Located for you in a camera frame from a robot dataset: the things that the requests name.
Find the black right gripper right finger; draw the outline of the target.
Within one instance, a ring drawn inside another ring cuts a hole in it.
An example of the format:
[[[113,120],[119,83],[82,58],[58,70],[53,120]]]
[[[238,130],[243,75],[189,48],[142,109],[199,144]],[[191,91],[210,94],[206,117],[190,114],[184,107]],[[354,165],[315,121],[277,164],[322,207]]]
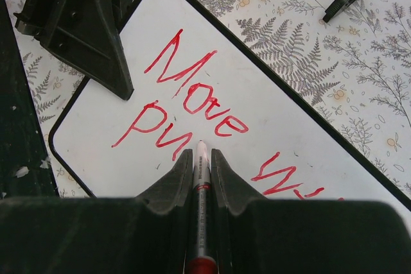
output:
[[[376,201],[272,200],[211,152],[220,273],[409,273],[410,235]]]

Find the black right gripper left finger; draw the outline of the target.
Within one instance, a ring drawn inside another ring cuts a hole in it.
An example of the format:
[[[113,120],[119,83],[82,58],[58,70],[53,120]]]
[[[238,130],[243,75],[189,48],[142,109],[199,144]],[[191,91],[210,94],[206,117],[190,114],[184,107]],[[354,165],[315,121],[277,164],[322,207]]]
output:
[[[182,273],[193,152],[134,198],[1,202],[2,273]]]

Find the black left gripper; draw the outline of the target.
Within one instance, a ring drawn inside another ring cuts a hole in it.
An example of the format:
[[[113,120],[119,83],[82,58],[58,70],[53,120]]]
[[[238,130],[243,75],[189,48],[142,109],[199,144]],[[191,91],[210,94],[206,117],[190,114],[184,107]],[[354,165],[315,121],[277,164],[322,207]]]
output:
[[[119,37],[133,0],[26,0],[15,28],[41,35],[60,61],[128,100],[133,85]]]

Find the white marker pen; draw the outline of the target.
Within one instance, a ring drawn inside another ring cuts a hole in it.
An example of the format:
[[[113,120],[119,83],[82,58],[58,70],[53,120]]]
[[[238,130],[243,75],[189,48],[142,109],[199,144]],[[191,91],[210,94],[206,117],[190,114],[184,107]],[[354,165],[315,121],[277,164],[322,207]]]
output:
[[[214,245],[211,169],[206,143],[199,141],[193,163],[185,273],[218,273]]]

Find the black framed whiteboard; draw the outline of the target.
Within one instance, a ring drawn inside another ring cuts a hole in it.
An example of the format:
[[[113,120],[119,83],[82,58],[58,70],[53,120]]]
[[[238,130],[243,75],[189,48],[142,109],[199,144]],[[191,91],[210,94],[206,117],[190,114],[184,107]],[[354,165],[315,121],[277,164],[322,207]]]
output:
[[[120,37],[124,101],[84,80],[49,136],[91,196],[137,196],[199,141],[269,198],[410,199],[195,0],[136,0]]]

